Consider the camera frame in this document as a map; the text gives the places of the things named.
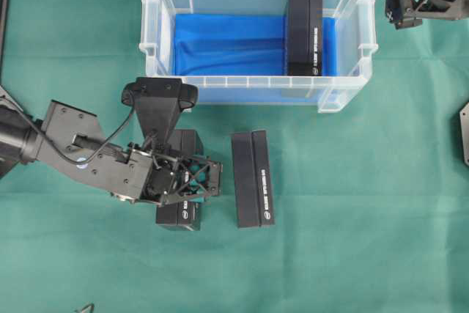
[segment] green tablecloth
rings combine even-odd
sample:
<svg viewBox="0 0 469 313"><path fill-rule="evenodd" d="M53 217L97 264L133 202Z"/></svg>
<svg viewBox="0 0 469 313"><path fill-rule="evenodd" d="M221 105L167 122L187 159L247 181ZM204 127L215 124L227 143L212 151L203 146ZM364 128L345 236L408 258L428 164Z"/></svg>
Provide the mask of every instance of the green tablecloth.
<svg viewBox="0 0 469 313"><path fill-rule="evenodd" d="M467 312L469 169L457 112L469 100L468 22L397 32L377 0L374 75L339 114L198 106L224 162L202 231L167 232L155 208L109 199L40 163L0 188L0 310ZM3 84L43 117L50 99L95 112L106 133L144 74L140 0L11 0ZM265 128L277 224L236 227L229 134ZM120 144L139 138L136 122Z"/></svg>

